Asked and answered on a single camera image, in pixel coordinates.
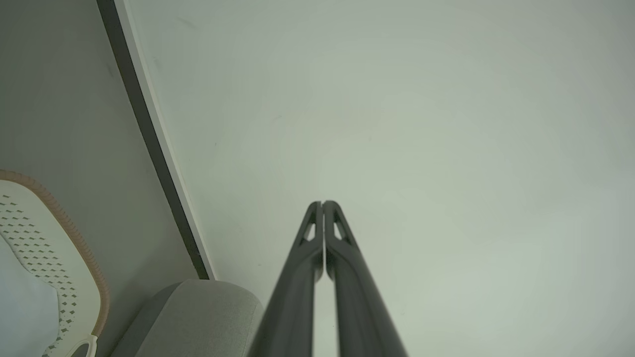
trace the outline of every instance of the tan rubber edge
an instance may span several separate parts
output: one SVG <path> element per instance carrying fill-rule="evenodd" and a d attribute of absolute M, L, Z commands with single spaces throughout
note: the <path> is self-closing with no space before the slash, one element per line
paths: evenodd
<path fill-rule="evenodd" d="M 21 173 L 6 170 L 0 170 L 0 180 L 15 182 L 16 184 L 20 184 L 36 194 L 36 196 L 53 214 L 55 219 L 57 219 L 57 222 L 59 222 L 66 234 L 68 234 L 73 244 L 75 244 L 75 248 L 77 248 L 77 251 L 84 259 L 90 274 L 95 280 L 95 284 L 97 284 L 97 289 L 99 290 L 99 296 L 101 298 L 99 315 L 97 316 L 97 322 L 95 323 L 95 328 L 93 329 L 93 335 L 98 337 L 102 333 L 104 325 L 106 324 L 106 318 L 108 317 L 108 310 L 110 308 L 110 292 L 108 290 L 106 280 L 102 275 L 102 271 L 99 269 L 97 261 L 95 261 L 95 258 L 93 257 L 93 252 L 91 252 L 88 248 L 84 237 L 82 237 L 81 233 L 77 230 L 77 227 L 75 227 L 75 224 L 70 220 L 69 216 L 66 212 L 64 212 L 60 204 L 57 203 L 57 200 L 53 197 L 53 195 L 39 182 L 26 175 L 22 175 Z"/>

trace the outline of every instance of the black trim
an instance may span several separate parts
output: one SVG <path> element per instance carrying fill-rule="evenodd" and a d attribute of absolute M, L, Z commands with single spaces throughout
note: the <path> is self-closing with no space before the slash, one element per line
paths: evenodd
<path fill-rule="evenodd" d="M 168 204 L 170 204 L 174 221 L 177 223 L 187 253 L 190 255 L 190 259 L 192 259 L 192 264 L 198 273 L 199 279 L 209 279 L 212 273 L 210 271 L 208 274 L 205 269 L 203 259 L 201 258 L 201 254 L 196 246 L 196 241 L 194 240 L 194 235 L 192 234 L 192 227 L 190 227 L 187 221 L 183 205 L 178 198 L 177 188 L 174 186 L 170 169 L 168 169 L 168 164 L 161 150 L 161 144 L 159 144 L 159 139 L 157 138 L 148 107 L 145 103 L 144 94 L 139 85 L 135 66 L 130 57 L 126 37 L 123 34 L 121 22 L 119 21 L 117 7 L 115 6 L 114 0 L 97 0 L 97 6 L 99 7 L 99 12 L 102 14 L 102 21 L 104 22 L 104 27 L 108 34 L 110 47 L 112 47 L 112 52 L 117 60 L 117 66 L 119 67 L 126 91 L 128 92 L 128 99 L 132 105 L 132 110 L 135 112 L 135 117 L 137 117 L 137 123 L 144 137 L 145 146 L 150 153 L 152 164 L 154 164 L 154 169 L 161 182 L 161 187 L 168 199 Z"/>

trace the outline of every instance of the white trim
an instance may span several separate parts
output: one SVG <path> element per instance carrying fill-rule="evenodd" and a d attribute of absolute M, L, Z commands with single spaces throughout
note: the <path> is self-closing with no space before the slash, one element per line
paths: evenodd
<path fill-rule="evenodd" d="M 163 156 L 168 164 L 172 181 L 174 181 L 174 186 L 177 188 L 178 198 L 181 200 L 183 211 L 185 211 L 187 221 L 192 228 L 192 234 L 194 235 L 196 246 L 198 247 L 208 274 L 211 272 L 214 277 L 218 279 L 218 276 L 211 264 L 210 255 L 205 247 L 205 242 L 201 239 L 201 231 L 199 230 L 199 226 L 196 223 L 197 220 L 192 211 L 192 203 L 187 193 L 183 176 L 181 176 L 181 172 L 178 169 L 170 137 L 168 136 L 168 132 L 166 131 L 166 127 L 164 125 L 163 114 L 161 113 L 156 92 L 154 91 L 154 87 L 152 85 L 152 79 L 150 78 L 150 72 L 148 71 L 147 62 L 145 61 L 144 53 L 140 45 L 137 28 L 135 27 L 135 21 L 132 16 L 132 11 L 130 10 L 130 4 L 128 0 L 115 0 L 115 5 L 119 14 L 121 28 L 124 36 L 126 37 L 126 43 L 128 44 L 128 51 L 130 51 L 130 57 L 132 58 L 132 63 L 135 67 L 135 72 L 137 73 L 137 79 L 144 95 L 145 104 L 148 107 L 148 112 L 150 114 L 152 124 L 154 125 L 154 131 L 159 139 Z"/>

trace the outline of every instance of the white fabric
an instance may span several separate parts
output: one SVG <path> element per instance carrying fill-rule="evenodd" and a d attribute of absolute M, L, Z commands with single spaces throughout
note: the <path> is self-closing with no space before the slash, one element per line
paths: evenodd
<path fill-rule="evenodd" d="M 58 331 L 56 290 L 20 264 L 0 237 L 0 350 L 5 357 L 40 357 Z"/>

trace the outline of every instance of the gray cushion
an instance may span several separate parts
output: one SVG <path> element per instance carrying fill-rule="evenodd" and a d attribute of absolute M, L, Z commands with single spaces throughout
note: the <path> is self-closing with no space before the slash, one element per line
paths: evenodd
<path fill-rule="evenodd" d="M 169 288 L 146 304 L 112 357 L 246 355 L 263 313 L 252 293 L 210 280 Z M 157 306 L 163 306 L 158 314 Z"/>

